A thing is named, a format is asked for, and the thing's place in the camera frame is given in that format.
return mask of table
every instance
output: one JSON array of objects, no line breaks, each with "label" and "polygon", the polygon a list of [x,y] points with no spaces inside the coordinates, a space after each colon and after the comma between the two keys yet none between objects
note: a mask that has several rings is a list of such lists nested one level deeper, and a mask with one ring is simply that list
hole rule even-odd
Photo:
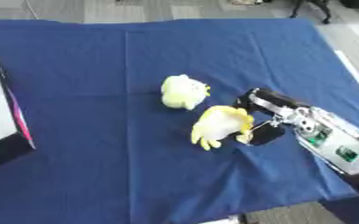
[{"label": "table", "polygon": [[[359,85],[306,20],[0,21],[0,61],[38,149],[0,167],[1,224],[196,223],[355,196],[293,134],[190,144],[204,109],[256,87],[359,125]],[[165,108],[159,87],[175,74],[211,97]]]}]

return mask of yellow plush toy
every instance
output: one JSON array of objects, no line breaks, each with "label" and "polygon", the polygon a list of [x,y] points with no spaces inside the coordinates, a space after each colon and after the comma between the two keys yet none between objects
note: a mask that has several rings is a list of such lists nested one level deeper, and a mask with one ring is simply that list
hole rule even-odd
[{"label": "yellow plush toy", "polygon": [[192,143],[200,140],[201,147],[209,151],[221,147],[219,140],[229,134],[241,132],[236,140],[243,144],[252,138],[250,129],[253,127],[253,116],[248,115],[244,108],[230,106],[213,106],[207,109],[192,129]]},{"label": "yellow plush toy", "polygon": [[185,74],[169,76],[162,84],[162,102],[169,108],[192,110],[209,96],[208,90],[209,86]]}]

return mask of gray carpet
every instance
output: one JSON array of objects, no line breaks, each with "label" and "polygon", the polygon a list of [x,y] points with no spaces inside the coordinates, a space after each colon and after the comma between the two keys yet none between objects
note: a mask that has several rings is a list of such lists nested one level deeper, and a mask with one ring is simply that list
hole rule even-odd
[{"label": "gray carpet", "polygon": [[[75,23],[129,23],[176,18],[286,18],[291,0],[275,0],[258,6],[234,6],[226,0],[30,0],[42,19]],[[359,79],[359,10],[331,0],[332,24],[320,24],[319,9],[306,3],[301,18],[314,21],[320,33]],[[24,0],[0,0],[0,18],[33,18]],[[285,206],[248,214],[250,223],[338,224],[342,223],[319,203]]]}]

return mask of chair leg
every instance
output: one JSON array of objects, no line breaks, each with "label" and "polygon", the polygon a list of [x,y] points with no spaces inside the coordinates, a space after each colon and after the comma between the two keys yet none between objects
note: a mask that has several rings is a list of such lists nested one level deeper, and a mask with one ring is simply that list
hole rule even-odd
[{"label": "chair leg", "polygon": [[327,7],[327,4],[324,3],[323,0],[311,0],[310,2],[320,7],[320,9],[326,14],[326,17],[322,20],[322,23],[325,25],[329,24],[329,20],[331,18],[331,11]]},{"label": "chair leg", "polygon": [[292,15],[290,16],[290,18],[295,18],[298,16],[298,10],[300,8],[300,6],[305,2],[305,0],[297,0],[294,10],[292,11]]}]

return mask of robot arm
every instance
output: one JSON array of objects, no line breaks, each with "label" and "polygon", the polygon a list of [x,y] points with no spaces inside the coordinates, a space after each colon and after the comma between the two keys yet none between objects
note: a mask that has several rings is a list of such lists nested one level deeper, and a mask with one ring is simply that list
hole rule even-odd
[{"label": "robot arm", "polygon": [[234,105],[271,119],[252,130],[252,145],[267,144],[293,129],[299,144],[323,160],[359,192],[359,129],[339,116],[267,89],[254,88]]}]

